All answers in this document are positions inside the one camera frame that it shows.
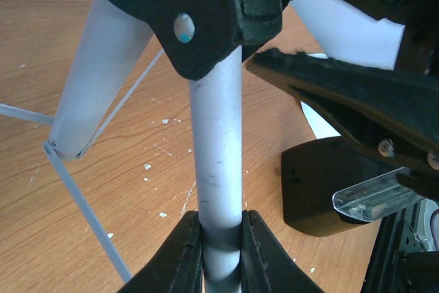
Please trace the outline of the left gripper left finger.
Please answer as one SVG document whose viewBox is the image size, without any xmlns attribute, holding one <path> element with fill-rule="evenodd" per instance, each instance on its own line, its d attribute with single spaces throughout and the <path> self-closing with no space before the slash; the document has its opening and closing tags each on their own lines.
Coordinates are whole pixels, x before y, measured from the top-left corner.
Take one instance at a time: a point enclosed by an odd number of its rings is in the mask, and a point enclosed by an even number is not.
<svg viewBox="0 0 439 293">
<path fill-rule="evenodd" d="M 202 240 L 197 211 L 186 212 L 150 261 L 119 293 L 201 292 Z"/>
</svg>

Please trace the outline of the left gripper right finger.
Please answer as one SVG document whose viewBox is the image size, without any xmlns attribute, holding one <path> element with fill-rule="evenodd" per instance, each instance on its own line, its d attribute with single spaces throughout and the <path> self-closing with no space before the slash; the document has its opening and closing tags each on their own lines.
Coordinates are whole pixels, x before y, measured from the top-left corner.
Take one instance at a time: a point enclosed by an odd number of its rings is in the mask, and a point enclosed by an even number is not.
<svg viewBox="0 0 439 293">
<path fill-rule="evenodd" d="M 242 292 L 321 292 L 255 211 L 242 213 Z"/>
</svg>

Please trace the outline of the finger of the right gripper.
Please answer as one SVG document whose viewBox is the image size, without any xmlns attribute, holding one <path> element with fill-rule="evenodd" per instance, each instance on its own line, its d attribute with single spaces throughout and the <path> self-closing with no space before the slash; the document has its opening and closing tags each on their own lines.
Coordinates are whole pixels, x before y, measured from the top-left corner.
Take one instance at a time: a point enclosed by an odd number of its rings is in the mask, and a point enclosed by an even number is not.
<svg viewBox="0 0 439 293">
<path fill-rule="evenodd" d="M 303 101 L 358 152 L 438 175 L 438 79 L 363 67 L 277 48 L 252 56 L 249 72 Z"/>
</svg>

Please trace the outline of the clear plastic metronome cover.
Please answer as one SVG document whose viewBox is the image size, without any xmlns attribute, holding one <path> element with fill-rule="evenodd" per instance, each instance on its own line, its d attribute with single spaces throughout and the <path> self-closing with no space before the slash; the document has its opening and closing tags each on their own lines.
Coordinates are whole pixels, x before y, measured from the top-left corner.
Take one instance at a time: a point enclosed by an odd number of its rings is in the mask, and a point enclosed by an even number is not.
<svg viewBox="0 0 439 293">
<path fill-rule="evenodd" d="M 332 209 L 348 223 L 369 224 L 413 206 L 425 198 L 400 184 L 409 172 L 401 167 L 341 189 L 331 197 Z"/>
</svg>

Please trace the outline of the black metronome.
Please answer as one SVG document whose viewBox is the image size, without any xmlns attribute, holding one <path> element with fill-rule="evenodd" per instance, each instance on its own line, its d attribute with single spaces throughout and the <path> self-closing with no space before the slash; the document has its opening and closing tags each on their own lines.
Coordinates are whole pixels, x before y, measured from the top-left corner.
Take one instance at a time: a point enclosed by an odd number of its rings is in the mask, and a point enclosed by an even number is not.
<svg viewBox="0 0 439 293">
<path fill-rule="evenodd" d="M 335 192 L 386 174 L 396 166 L 359 153 L 342 137 L 302 143 L 281 155 L 284 222 L 314 237 L 328 237 L 366 225 L 333 209 Z"/>
</svg>

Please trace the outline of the white music stand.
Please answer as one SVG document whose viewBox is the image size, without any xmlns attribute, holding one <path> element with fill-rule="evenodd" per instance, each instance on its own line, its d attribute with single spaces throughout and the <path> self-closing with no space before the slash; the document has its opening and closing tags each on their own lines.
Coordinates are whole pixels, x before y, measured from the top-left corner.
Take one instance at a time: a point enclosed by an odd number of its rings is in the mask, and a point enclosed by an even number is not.
<svg viewBox="0 0 439 293">
<path fill-rule="evenodd" d="M 1 105 L 1 114 L 51 126 L 46 154 L 120 277 L 131 274 L 64 167 L 120 109 L 114 102 L 151 37 L 189 82 L 207 292 L 240 292 L 242 70 L 282 27 L 282 0 L 93 0 L 54 116 Z"/>
</svg>

